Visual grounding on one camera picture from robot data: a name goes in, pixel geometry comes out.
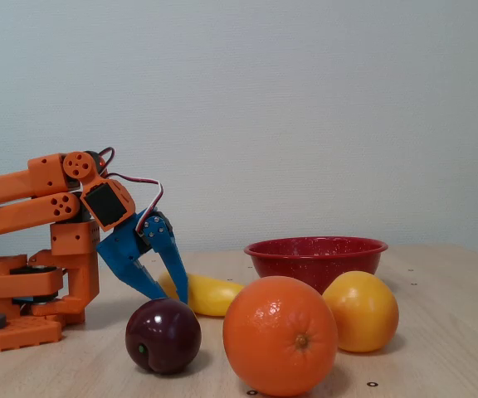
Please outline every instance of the red enamel bowl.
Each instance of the red enamel bowl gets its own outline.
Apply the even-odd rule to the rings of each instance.
[[[264,240],[247,246],[245,253],[260,277],[290,276],[322,294],[344,272],[375,274],[387,248],[386,243],[368,238],[310,236]]]

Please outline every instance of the dark red fruit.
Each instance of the dark red fruit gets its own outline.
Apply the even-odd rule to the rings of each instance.
[[[136,364],[156,373],[177,373],[198,354],[202,333],[193,311],[171,298],[149,301],[130,317],[124,335]]]

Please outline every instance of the white wall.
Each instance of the white wall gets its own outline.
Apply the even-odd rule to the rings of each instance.
[[[478,250],[478,2],[260,3],[0,2],[0,173],[113,145],[111,169],[163,182],[182,250]]]

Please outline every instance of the table surface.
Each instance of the table surface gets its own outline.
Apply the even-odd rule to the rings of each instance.
[[[240,251],[183,259],[195,274],[241,284],[257,277]],[[143,263],[156,277],[164,270],[156,255]],[[392,246],[377,275],[398,299],[396,337],[374,355],[339,352],[332,372],[307,396],[478,397],[478,254],[454,245]],[[124,327],[146,299],[107,268],[100,281],[85,325],[66,328],[58,343],[0,353],[0,397],[247,396],[250,388],[227,363],[220,318],[200,317],[201,351],[183,374],[137,369],[124,348]]]

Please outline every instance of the yellow banana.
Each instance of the yellow banana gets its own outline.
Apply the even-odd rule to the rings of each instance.
[[[188,280],[189,307],[195,313],[211,317],[223,317],[233,299],[244,287],[227,280],[195,274],[188,274]],[[158,283],[171,299],[178,299],[171,275],[164,272],[159,276]]]

